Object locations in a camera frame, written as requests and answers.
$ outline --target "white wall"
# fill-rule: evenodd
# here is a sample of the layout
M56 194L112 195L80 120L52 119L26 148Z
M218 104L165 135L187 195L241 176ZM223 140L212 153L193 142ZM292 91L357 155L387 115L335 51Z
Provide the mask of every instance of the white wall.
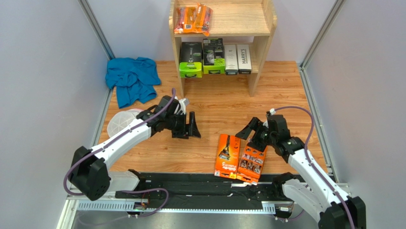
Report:
M88 1L116 57L173 60L170 0ZM267 59L301 62L334 2L274 0L278 27Z
M340 180L369 229L405 228L406 2L346 1L307 70Z
M90 146L107 56L76 0L0 7L0 228L55 228L74 150Z

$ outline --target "product box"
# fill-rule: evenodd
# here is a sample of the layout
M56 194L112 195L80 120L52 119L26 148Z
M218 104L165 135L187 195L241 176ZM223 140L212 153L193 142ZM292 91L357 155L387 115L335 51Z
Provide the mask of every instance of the product box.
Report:
M225 74L238 74L237 49L235 44L227 44L224 46L225 52Z
M251 74L250 46L248 44L237 45L238 69L240 74Z
M257 185L259 177L264 167L266 151L263 152L245 146L243 156L241 157L240 164L238 166L237 179L245 181L247 183Z
M224 45L222 38L203 39L203 73L225 73Z
M202 77L202 43L182 42L179 59L179 73L181 78Z
M235 179L240 154L240 139L235 136L220 135L219 146L216 153L214 175Z

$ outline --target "blue towel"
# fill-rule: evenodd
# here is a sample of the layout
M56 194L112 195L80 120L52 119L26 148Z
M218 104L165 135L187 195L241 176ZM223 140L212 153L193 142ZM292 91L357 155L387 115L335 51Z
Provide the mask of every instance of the blue towel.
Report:
M156 98L153 85L160 85L161 80L156 63L149 58L116 58L107 63L106 84L110 89L117 87L117 102L121 109L136 100L146 103Z

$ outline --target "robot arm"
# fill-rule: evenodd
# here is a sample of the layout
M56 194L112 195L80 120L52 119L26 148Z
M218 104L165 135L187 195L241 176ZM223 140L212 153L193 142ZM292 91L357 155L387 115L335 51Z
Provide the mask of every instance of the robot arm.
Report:
M78 148L73 156L72 167L89 157L89 154L93 155L75 167L69 181L90 200L97 200L106 192L133 190L139 181L135 174L126 172L117 175L108 172L114 162L128 150L164 129L171 130L173 138L200 138L194 112L189 113L189 124L186 124L186 106L189 101L173 99L170 103L170 100L171 97L164 96L158 105L139 113L127 127L92 149L83 146Z
M248 146L264 151L272 146L286 163L290 164L307 182L308 189L292 174L285 173L273 181L276 193L299 204L319 225L319 228L341 229L349 224L344 210L346 205L354 225L366 227L365 204L360 197L351 198L321 169L305 144L298 137L292 137L283 115L267 112L267 121L254 117L236 137L247 139L255 131Z

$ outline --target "orange package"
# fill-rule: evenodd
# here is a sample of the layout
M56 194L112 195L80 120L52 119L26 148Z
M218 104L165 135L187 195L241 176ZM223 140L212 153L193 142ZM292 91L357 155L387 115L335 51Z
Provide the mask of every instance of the orange package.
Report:
M175 26L174 33L193 32L195 7L178 7L178 23Z
M235 136L220 135L219 146L216 153L214 175L235 179L240 154L240 139Z
M262 173L262 168L264 167L267 149L268 147L261 152L249 146L245 146L243 156L241 157L240 165L238 167L237 179L257 185L259 177Z
M210 22L212 19L213 10L209 7L198 3L196 20L193 24L193 32L203 33L205 36L209 36Z

